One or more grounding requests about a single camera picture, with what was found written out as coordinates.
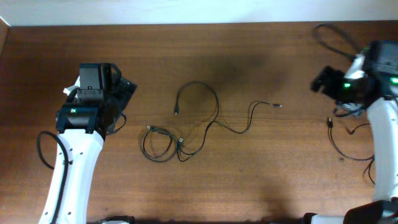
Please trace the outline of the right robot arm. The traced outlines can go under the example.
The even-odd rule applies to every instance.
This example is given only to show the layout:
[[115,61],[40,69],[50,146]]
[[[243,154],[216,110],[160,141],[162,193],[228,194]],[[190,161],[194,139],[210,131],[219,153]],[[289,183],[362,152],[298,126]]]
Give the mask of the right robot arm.
[[346,73],[325,67],[311,89],[342,106],[355,106],[349,114],[366,111],[374,139],[376,183],[371,203],[343,216],[307,213],[303,223],[397,223],[397,42],[371,42]]

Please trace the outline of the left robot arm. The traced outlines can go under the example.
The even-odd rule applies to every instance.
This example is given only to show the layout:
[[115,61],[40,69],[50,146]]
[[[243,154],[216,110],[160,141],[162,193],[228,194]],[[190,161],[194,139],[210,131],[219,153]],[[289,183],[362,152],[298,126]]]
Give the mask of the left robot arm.
[[64,89],[67,98],[56,114],[55,164],[39,158],[53,175],[40,223],[86,223],[88,199],[96,161],[106,137],[116,126],[137,86],[122,76],[114,63],[82,63],[74,85]]

